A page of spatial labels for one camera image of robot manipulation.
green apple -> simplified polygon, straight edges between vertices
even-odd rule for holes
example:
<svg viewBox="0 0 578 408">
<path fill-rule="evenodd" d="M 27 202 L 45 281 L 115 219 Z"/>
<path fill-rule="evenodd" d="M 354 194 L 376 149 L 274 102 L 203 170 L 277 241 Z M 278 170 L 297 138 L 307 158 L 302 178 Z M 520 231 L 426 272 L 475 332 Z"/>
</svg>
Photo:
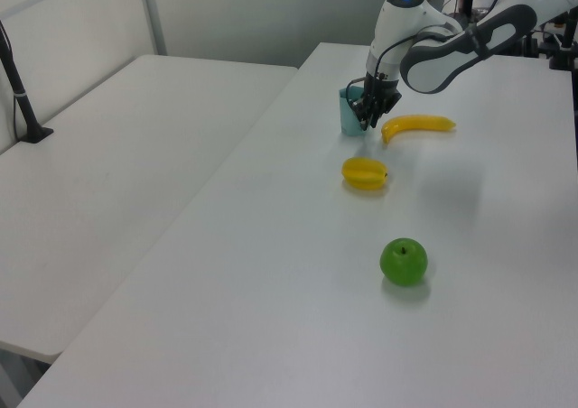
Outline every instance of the green apple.
<svg viewBox="0 0 578 408">
<path fill-rule="evenodd" d="M 424 277 L 427 254 L 414 239 L 398 238 L 384 248 L 379 266 L 392 283 L 411 286 Z"/>
</svg>

table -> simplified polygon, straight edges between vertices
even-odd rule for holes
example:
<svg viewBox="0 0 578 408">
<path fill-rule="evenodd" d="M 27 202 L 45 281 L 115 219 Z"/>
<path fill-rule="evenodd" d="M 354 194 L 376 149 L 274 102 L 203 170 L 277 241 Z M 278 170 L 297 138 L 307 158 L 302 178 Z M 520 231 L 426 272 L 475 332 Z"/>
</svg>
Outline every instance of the table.
<svg viewBox="0 0 578 408">
<path fill-rule="evenodd" d="M 573 406 L 570 75 L 495 57 L 441 94 L 400 84 L 395 115 L 457 131 L 384 147 L 340 134 L 367 53 L 317 48 L 22 408 Z M 384 190 L 342 183 L 354 155 Z M 400 236 L 430 256 L 411 289 L 378 265 Z"/>
<path fill-rule="evenodd" d="M 0 348 L 52 362 L 296 72 L 141 57 L 0 156 Z"/>
</svg>

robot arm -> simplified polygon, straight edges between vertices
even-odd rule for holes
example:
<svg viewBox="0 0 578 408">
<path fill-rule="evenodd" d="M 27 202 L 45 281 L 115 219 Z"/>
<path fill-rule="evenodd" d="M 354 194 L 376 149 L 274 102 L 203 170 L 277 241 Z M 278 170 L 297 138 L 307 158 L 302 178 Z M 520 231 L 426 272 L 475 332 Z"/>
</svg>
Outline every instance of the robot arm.
<svg viewBox="0 0 578 408">
<path fill-rule="evenodd" d="M 350 106 L 363 129 L 375 127 L 401 98 L 400 76 L 417 92 L 440 92 L 462 71 L 575 6 L 578 0 L 500 0 L 463 31 L 425 0 L 387 0 L 368 55 L 363 97 Z"/>
</svg>

wall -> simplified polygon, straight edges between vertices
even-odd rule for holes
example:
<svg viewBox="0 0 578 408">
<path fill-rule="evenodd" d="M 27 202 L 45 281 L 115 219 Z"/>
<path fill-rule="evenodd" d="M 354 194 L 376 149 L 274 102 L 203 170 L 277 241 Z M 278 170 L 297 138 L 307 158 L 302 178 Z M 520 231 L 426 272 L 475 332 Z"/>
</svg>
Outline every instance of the wall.
<svg viewBox="0 0 578 408">
<path fill-rule="evenodd" d="M 300 66 L 319 42 L 369 44 L 385 0 L 148 0 L 159 52 Z"/>
<path fill-rule="evenodd" d="M 6 0 L 0 18 L 41 123 L 154 52 L 143 0 Z M 0 67 L 0 153 L 12 144 L 12 90 Z"/>
</svg>

